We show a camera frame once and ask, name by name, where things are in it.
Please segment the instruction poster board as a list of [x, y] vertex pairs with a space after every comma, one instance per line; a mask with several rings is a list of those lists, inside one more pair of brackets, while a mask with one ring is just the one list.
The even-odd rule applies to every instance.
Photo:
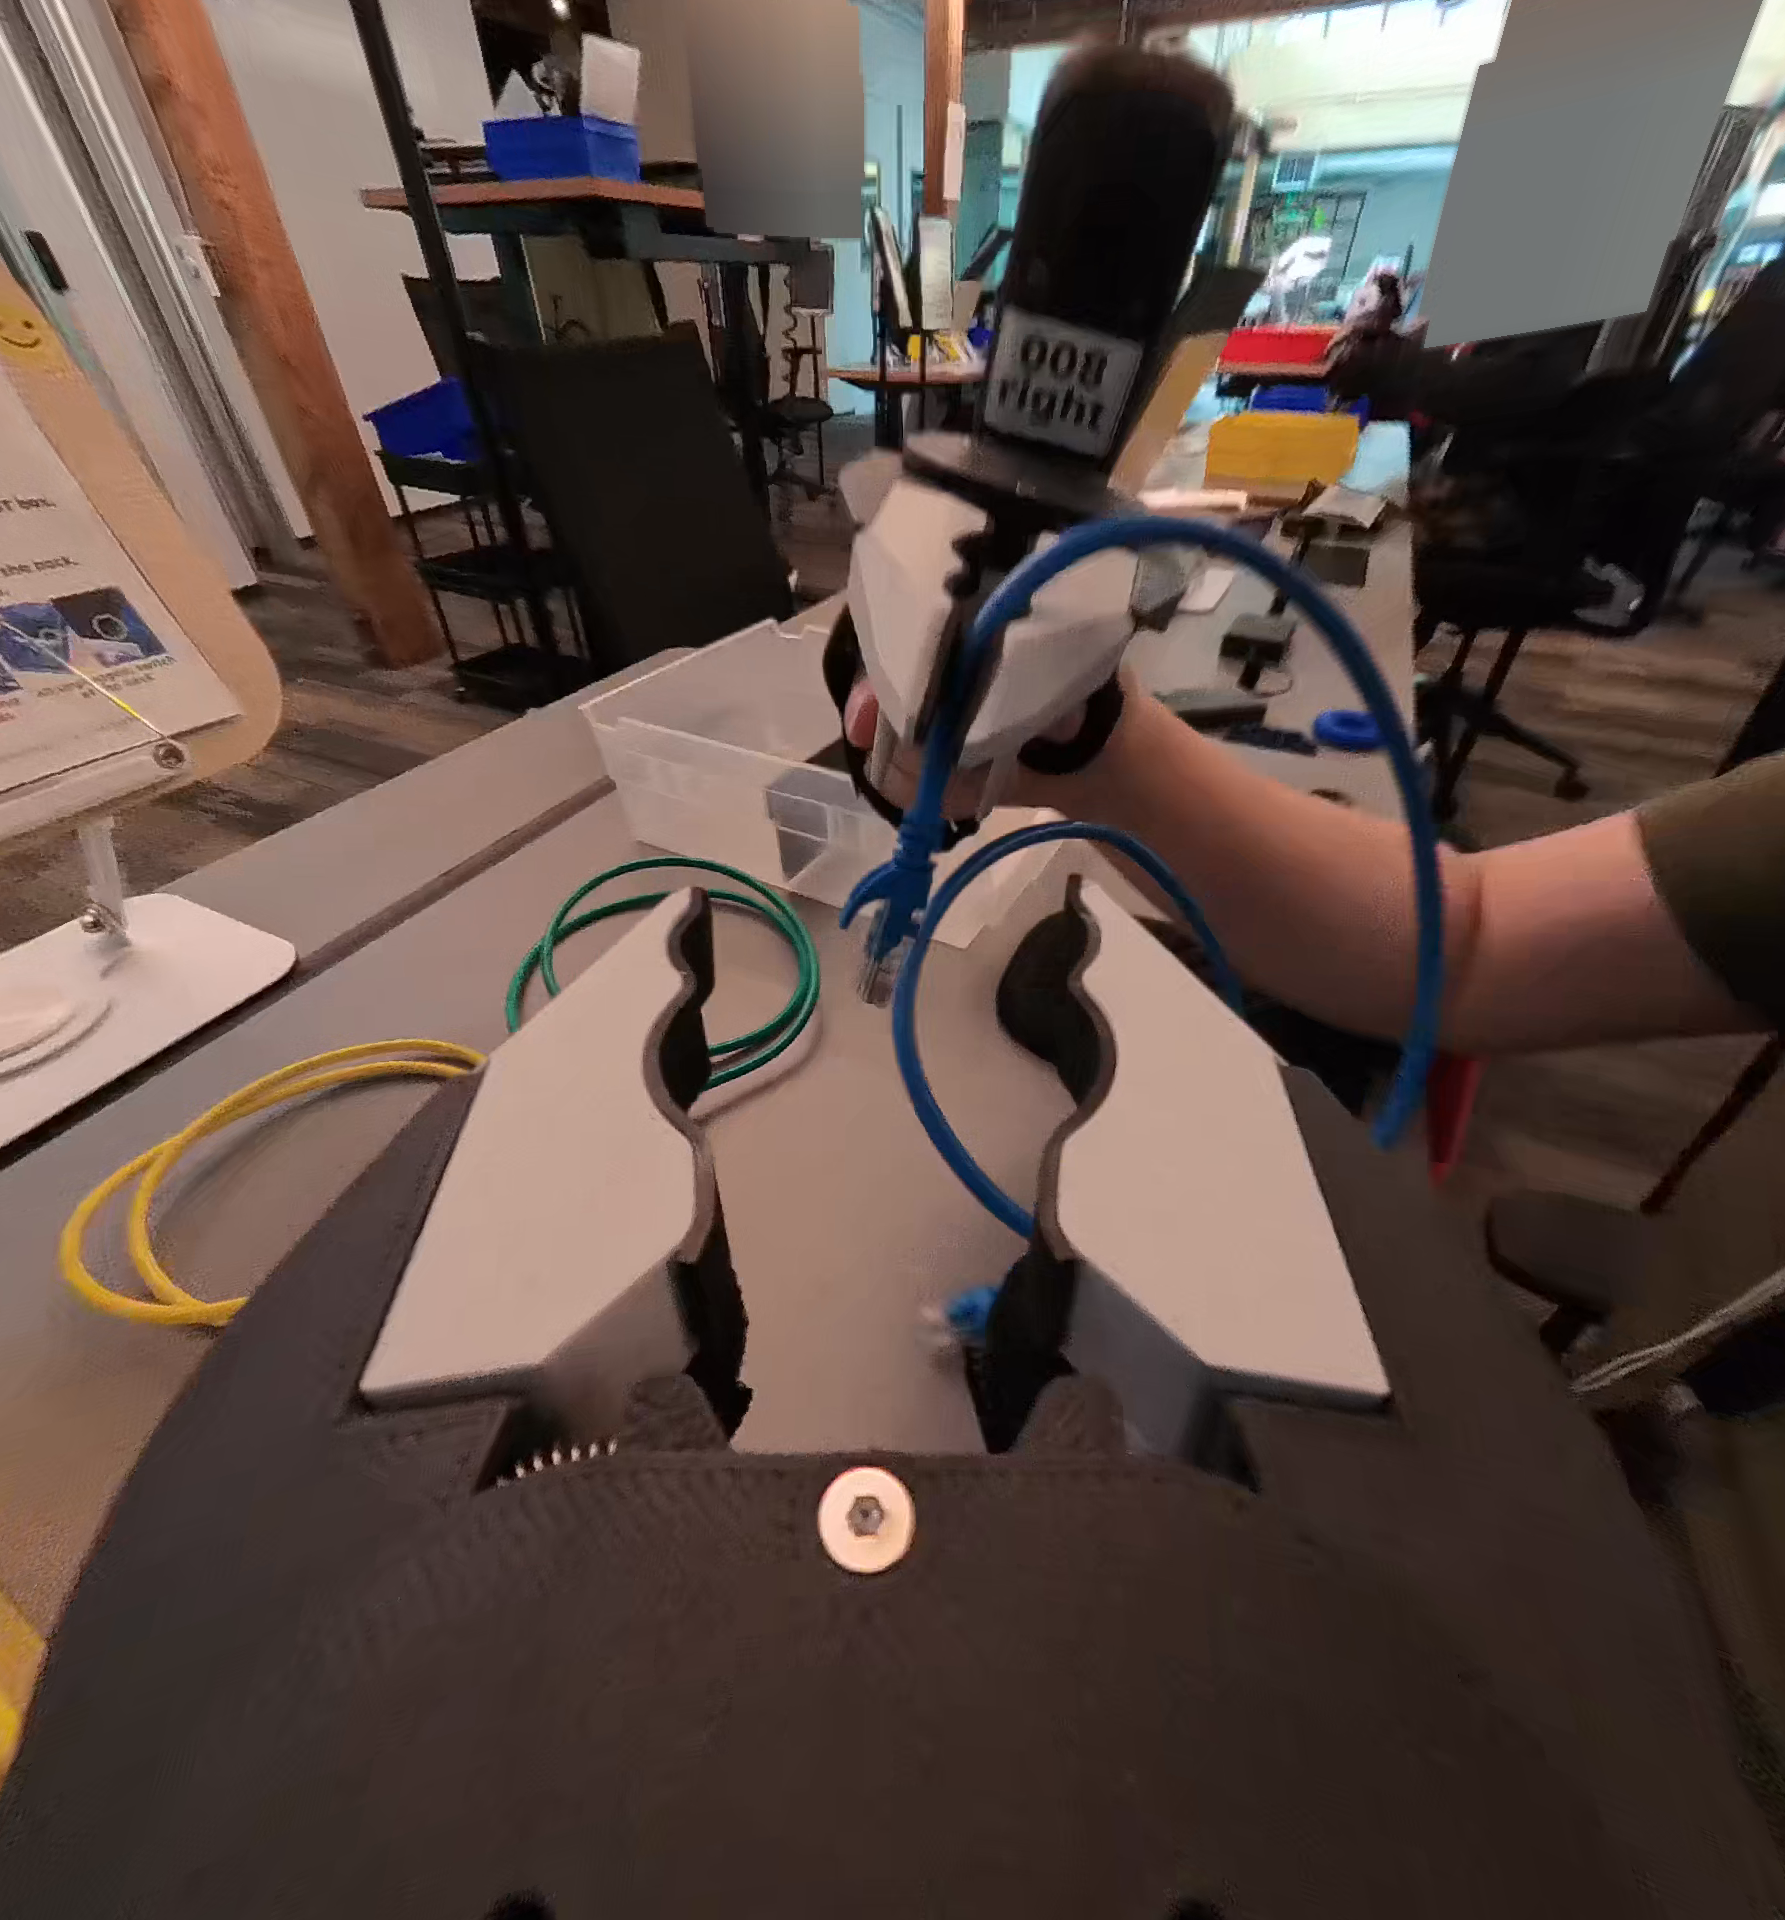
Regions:
[[0, 842], [247, 763], [279, 715], [224, 571], [0, 264]]

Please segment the wooden top standing desk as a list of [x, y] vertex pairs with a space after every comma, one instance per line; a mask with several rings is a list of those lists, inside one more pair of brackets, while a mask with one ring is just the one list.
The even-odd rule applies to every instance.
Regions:
[[517, 527], [519, 483], [496, 442], [496, 423], [472, 371], [464, 304], [448, 251], [453, 236], [485, 236], [493, 243], [502, 300], [525, 344], [544, 337], [522, 249], [526, 241], [575, 235], [601, 261], [705, 267], [715, 275], [725, 306], [751, 292], [754, 270], [795, 266], [812, 247], [804, 239], [711, 231], [703, 217], [703, 195], [680, 185], [591, 177], [519, 183], [416, 178], [411, 187], [362, 187], [358, 202], [371, 212], [400, 214], [413, 225], [439, 297], [440, 336], [459, 358], [472, 425], [489, 458], [496, 505], [507, 529]]

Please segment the person's olive clothing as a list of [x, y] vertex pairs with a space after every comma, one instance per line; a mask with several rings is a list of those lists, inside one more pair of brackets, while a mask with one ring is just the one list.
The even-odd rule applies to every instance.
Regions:
[[1761, 1015], [1775, 1053], [1650, 1222], [1609, 1329], [1616, 1356], [1702, 1336], [1590, 1406], [1690, 1396], [1678, 1498], [1695, 1566], [1785, 1772], [1785, 755], [1647, 803], [1642, 836], [1695, 956]]

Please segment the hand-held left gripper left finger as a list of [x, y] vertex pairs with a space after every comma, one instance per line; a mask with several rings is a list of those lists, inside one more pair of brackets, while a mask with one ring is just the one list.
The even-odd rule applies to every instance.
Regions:
[[369, 1406], [502, 1393], [612, 1432], [639, 1381], [683, 1376], [738, 1431], [749, 1320], [694, 1120], [711, 986], [690, 887], [496, 1048], [358, 1377]]

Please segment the black office chair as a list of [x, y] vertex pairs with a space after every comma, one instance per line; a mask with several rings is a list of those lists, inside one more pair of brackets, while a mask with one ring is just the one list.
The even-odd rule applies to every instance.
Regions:
[[1653, 625], [1701, 483], [1762, 407], [1768, 362], [1743, 334], [1736, 315], [1674, 375], [1591, 377], [1543, 421], [1454, 439], [1452, 471], [1415, 494], [1412, 658], [1456, 641], [1417, 690], [1442, 824], [1485, 739], [1547, 760], [1558, 800], [1590, 796], [1574, 755], [1507, 715], [1504, 686], [1538, 632], [1629, 641]]

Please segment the person's right forearm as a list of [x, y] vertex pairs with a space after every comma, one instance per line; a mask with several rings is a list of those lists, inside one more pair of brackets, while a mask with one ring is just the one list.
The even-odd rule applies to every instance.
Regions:
[[[1340, 1027], [1403, 1036], [1424, 965], [1412, 848], [1198, 745], [1223, 850], [1219, 941], [1250, 983]], [[1768, 1033], [1665, 906], [1632, 812], [1492, 852], [1435, 852], [1439, 1036], [1478, 1056]]]

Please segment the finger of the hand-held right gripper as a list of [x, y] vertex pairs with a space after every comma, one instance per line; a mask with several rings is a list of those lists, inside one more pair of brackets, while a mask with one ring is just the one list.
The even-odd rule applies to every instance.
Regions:
[[927, 479], [892, 477], [854, 540], [845, 610], [872, 697], [847, 721], [859, 751], [924, 747], [956, 669], [961, 607], [980, 580], [991, 509]]
[[1164, 630], [1189, 587], [1190, 555], [1169, 542], [1098, 554], [1038, 589], [953, 693], [945, 814], [985, 816], [1022, 775], [1084, 771], [1118, 726], [1133, 637]]

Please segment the black rolling cart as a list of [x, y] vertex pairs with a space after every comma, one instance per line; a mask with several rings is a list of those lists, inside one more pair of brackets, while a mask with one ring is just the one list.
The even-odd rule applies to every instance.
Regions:
[[[404, 275], [400, 287], [431, 356], [433, 383], [461, 381], [459, 358], [440, 336], [431, 279]], [[569, 564], [549, 547], [544, 527], [529, 517], [519, 469], [513, 464], [517, 527], [507, 529], [485, 453], [472, 464], [459, 464], [377, 451], [377, 466], [399, 507], [459, 697], [519, 714], [580, 689], [588, 662]]]

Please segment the white poster stand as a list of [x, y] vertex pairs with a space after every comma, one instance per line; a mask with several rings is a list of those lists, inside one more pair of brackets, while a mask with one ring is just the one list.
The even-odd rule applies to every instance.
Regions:
[[295, 946], [174, 894], [131, 896], [112, 821], [78, 828], [81, 918], [0, 955], [0, 1154], [283, 980]]

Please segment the red plastic object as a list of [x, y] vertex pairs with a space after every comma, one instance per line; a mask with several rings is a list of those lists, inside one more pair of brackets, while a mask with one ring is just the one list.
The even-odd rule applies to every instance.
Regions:
[[1434, 1186], [1459, 1167], [1466, 1132], [1481, 1089], [1483, 1066], [1452, 1053], [1439, 1053], [1425, 1083], [1424, 1122], [1425, 1156]]

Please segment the black flat panel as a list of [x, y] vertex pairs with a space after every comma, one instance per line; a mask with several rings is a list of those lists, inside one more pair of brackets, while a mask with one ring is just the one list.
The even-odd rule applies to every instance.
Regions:
[[481, 346], [491, 401], [601, 678], [793, 609], [690, 322], [580, 346]]

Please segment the wooden support post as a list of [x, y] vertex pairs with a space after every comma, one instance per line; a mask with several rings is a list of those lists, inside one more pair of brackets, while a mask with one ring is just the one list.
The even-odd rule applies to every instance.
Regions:
[[108, 11], [333, 589], [384, 665], [436, 660], [444, 643], [430, 596], [384, 507], [207, 9], [112, 3]]

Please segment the person's right hand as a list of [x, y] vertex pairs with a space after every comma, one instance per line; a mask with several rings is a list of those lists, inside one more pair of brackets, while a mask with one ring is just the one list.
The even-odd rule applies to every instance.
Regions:
[[1241, 771], [1128, 671], [1118, 671], [1094, 706], [1115, 707], [1116, 715], [1084, 767], [1049, 773], [1045, 760], [1078, 745], [1089, 707], [1057, 718], [1013, 760], [956, 773], [945, 816], [980, 824], [991, 811], [1030, 811], [1118, 828], [1170, 869], [1218, 936], [1230, 937], [1237, 901], [1231, 882], [1241, 876], [1230, 865], [1230, 828], [1241, 824]]

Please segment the blue storage bin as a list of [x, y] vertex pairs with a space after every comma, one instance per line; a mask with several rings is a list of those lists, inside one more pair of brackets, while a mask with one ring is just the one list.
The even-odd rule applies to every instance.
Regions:
[[517, 116], [481, 124], [491, 175], [506, 183], [639, 182], [639, 131], [592, 116]]
[[457, 377], [386, 401], [362, 419], [377, 433], [382, 457], [472, 464], [484, 457], [481, 436], [464, 384]]

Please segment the clear plastic bin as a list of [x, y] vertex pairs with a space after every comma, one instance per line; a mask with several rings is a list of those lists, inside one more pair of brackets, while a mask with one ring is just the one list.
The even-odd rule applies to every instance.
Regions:
[[837, 747], [831, 602], [647, 665], [584, 712], [639, 842], [842, 909], [895, 852]]

